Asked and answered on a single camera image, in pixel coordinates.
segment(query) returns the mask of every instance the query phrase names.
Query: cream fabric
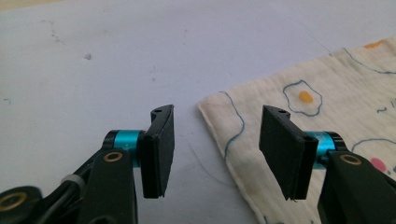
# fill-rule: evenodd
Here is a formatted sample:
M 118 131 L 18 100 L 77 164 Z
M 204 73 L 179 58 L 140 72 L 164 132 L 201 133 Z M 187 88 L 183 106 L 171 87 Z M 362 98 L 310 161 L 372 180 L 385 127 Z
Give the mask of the cream fabric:
M 313 172 L 306 201 L 285 201 L 259 151 L 262 105 L 288 110 L 290 119 L 303 131 L 339 133 L 349 150 L 395 179 L 395 37 L 357 49 L 340 49 L 210 95 L 198 104 L 233 179 L 260 223 L 320 223 L 317 203 L 325 171 Z

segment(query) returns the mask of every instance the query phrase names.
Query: black gripper pad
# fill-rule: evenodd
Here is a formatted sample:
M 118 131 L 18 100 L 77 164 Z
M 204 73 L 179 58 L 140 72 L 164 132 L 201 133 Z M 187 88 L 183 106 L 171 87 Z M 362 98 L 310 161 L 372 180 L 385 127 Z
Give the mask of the black gripper pad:
M 290 121 L 290 113 L 262 107 L 260 151 L 282 189 L 285 199 L 306 198 L 318 139 L 308 136 Z
M 137 140 L 145 198 L 164 196 L 175 149 L 174 106 L 151 111 L 151 126 Z

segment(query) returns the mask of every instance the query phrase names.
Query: blue anodized part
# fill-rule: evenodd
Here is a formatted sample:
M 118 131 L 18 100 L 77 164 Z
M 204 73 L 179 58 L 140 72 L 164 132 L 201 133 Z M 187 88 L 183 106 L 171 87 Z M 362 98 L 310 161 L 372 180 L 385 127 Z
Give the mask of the blue anodized part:
M 130 151 L 134 167 L 140 167 L 140 162 L 137 158 L 137 138 L 140 132 L 141 130 L 119 130 L 114 140 L 114 148 Z
M 325 169 L 325 167 L 319 163 L 323 158 L 327 158 L 328 150 L 335 150 L 334 141 L 328 133 L 325 132 L 305 132 L 311 137 L 316 137 L 318 142 L 317 156 L 315 157 L 314 169 Z

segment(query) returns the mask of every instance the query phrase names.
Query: white surface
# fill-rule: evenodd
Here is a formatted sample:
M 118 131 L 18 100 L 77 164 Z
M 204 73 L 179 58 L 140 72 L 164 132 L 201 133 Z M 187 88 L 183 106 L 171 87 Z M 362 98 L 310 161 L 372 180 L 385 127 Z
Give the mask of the white surface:
M 395 9 L 390 0 L 64 0 L 1 12 L 0 191 L 47 195 L 108 131 L 147 129 L 151 109 L 174 104 L 166 197 L 144 199 L 135 172 L 140 223 L 255 223 L 197 102 L 394 35 Z

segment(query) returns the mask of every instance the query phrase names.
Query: egg pattern print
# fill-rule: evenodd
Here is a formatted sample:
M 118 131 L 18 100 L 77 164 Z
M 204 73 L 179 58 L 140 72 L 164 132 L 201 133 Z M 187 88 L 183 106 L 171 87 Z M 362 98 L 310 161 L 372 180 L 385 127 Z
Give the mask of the egg pattern print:
M 283 89 L 288 100 L 288 107 L 294 113 L 301 113 L 308 117 L 319 114 L 322 106 L 322 96 L 304 80 L 291 83 Z

